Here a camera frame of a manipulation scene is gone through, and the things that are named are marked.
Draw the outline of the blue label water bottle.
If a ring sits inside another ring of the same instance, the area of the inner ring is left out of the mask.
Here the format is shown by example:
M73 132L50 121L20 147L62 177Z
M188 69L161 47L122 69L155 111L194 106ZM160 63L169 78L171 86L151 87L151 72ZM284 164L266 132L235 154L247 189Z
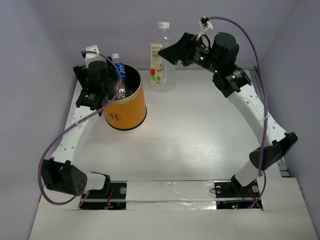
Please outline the blue label water bottle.
M116 79L112 82L112 90L117 93L116 100L125 99L128 95L128 88L126 85L125 65L120 61L118 53L111 55L112 62L116 66Z

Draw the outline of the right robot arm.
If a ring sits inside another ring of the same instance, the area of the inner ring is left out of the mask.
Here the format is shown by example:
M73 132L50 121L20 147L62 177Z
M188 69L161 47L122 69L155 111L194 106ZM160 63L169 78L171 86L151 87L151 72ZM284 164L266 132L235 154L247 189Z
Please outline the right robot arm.
M159 56L176 65L196 64L213 73L213 83L244 117L259 147L249 154L248 162L231 178L230 190L242 196L255 181L259 172L283 158L297 142L294 132L286 132L277 124L256 94L251 79L235 64L239 45L234 36L220 32L210 47L204 47L200 38L184 33L181 39L158 52Z

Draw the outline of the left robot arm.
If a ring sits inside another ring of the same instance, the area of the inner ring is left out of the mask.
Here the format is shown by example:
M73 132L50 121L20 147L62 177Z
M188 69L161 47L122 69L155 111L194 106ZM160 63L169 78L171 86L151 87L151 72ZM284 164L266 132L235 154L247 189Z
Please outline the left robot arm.
M71 196L89 192L104 198L111 191L110 176L84 172L79 169L77 160L102 111L115 99L110 87L118 80L118 72L110 60L94 60L88 65L75 66L73 70L82 89L75 102L72 122L43 153L38 183L41 190Z

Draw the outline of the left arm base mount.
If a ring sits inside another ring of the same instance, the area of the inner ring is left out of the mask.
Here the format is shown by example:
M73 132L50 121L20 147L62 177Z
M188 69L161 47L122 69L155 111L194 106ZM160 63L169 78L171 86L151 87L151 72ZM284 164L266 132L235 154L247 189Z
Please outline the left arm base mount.
M127 182L112 181L107 190L91 190L80 197L79 208L82 210L125 210Z

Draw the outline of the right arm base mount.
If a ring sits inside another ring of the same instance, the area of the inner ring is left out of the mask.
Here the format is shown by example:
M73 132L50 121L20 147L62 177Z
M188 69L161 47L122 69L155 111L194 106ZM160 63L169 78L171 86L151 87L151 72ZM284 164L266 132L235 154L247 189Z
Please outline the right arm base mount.
M231 180L216 181L209 192L216 197L218 210L263 209L257 180L243 187L232 177Z

